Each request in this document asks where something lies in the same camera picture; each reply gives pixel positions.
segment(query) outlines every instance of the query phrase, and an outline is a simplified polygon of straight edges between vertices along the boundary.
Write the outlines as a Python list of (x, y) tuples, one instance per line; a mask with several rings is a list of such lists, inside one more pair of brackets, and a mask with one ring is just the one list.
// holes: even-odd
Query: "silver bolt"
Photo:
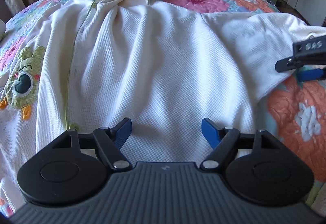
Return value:
[(215, 160), (205, 160), (203, 162), (203, 167), (205, 169), (215, 169), (219, 166), (218, 162)]
[(116, 169), (125, 169), (129, 166), (129, 162), (125, 160), (118, 160), (115, 163), (113, 163), (113, 167)]

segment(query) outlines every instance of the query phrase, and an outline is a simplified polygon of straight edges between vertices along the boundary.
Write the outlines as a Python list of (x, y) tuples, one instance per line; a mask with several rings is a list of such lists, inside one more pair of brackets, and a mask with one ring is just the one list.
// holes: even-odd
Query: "floral bedspread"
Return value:
[[(39, 0), (15, 15), (7, 23), (0, 43), (0, 75), (10, 66), (20, 44), (52, 2)], [(264, 0), (163, 0), (200, 13), (253, 12), (278, 10)], [(266, 128), (304, 160), (314, 171), (318, 188), (326, 181), (326, 92), (322, 82), (299, 83), (295, 74), (281, 84), (259, 105), (257, 128)]]

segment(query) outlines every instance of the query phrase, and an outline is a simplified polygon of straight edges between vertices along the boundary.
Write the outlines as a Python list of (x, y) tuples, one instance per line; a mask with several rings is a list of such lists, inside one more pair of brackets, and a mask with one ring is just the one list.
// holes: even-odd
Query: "dark green heart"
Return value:
[(18, 84), (15, 85), (15, 91), (19, 94), (24, 94), (28, 91), (30, 86), (32, 85), (31, 79), (28, 75), (22, 74), (18, 78)]

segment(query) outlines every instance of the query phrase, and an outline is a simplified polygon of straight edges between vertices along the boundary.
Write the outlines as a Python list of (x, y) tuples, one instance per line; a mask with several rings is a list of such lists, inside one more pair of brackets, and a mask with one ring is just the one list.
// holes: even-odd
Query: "green frog applique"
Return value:
[(41, 77), (41, 69), (45, 47), (39, 46), (31, 54), (31, 49), (25, 47), (19, 57), (21, 62), (12, 72), (6, 86), (6, 96), (0, 102), (3, 110), (9, 104), (14, 108), (22, 109), (22, 118), (29, 119), (31, 115), (31, 103), (37, 98)]

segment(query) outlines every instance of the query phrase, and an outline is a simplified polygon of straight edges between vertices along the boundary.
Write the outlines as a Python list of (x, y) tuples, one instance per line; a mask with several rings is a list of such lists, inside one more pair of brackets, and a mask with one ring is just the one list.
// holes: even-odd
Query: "white heart outline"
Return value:
[[(20, 93), (16, 92), (16, 90), (15, 90), (15, 86), (16, 86), (17, 84), (19, 84), (19, 77), (20, 77), (20, 75), (23, 75), (23, 74), (29, 76), (29, 78), (30, 78), (30, 80), (31, 80), (31, 86), (29, 87), (29, 89), (27, 90), (27, 92), (25, 92), (25, 93), (23, 93), (23, 94), (20, 94)], [(34, 85), (34, 82), (33, 82), (33, 78), (32, 78), (32, 76), (31, 76), (27, 71), (22, 71), (21, 73), (19, 73), (19, 75), (18, 75), (18, 79), (15, 80), (14, 83), (12, 84), (11, 91), (12, 91), (12, 93), (13, 93), (16, 97), (25, 97), (27, 94), (29, 94), (29, 93), (31, 92), (31, 90), (33, 89), (33, 85)]]

